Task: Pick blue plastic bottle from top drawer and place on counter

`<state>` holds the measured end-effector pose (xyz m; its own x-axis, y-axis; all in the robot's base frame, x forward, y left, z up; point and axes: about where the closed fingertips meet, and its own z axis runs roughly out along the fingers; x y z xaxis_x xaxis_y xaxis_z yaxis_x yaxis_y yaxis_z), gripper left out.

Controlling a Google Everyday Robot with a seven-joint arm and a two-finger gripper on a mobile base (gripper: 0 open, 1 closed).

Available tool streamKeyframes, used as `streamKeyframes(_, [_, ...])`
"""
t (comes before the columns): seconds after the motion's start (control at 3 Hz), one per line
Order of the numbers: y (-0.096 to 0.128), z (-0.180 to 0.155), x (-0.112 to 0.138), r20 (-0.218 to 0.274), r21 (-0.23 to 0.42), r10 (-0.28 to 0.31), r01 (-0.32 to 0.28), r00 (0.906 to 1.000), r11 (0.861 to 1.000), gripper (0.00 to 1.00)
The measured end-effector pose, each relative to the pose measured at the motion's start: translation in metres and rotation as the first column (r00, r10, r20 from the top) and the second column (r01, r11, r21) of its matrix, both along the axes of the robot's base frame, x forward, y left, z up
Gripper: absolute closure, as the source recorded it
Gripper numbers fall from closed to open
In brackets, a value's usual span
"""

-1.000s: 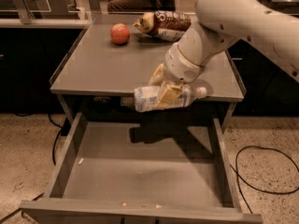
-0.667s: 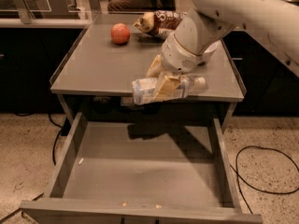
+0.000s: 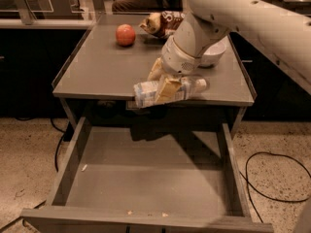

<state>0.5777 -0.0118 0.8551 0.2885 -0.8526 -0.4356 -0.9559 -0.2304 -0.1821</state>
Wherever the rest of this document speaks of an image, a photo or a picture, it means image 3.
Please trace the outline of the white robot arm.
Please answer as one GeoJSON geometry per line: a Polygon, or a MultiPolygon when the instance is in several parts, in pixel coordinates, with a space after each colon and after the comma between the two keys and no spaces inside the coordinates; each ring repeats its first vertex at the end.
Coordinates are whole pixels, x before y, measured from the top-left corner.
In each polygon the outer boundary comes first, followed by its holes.
{"type": "Polygon", "coordinates": [[[311,20],[261,0],[188,0],[189,11],[168,38],[149,75],[159,81],[155,101],[170,102],[181,77],[208,48],[236,32],[306,92],[311,93],[311,20]]]}

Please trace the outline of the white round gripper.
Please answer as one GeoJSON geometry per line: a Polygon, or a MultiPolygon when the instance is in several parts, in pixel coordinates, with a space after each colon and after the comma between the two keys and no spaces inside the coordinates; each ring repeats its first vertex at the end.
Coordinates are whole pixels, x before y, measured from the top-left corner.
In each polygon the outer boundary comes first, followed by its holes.
{"type": "Polygon", "coordinates": [[[163,75],[164,71],[173,75],[189,75],[198,67],[201,51],[201,45],[194,39],[176,35],[168,38],[162,47],[161,58],[155,61],[148,76],[148,81],[159,80],[155,93],[157,104],[171,101],[182,86],[179,76],[163,75]]]}

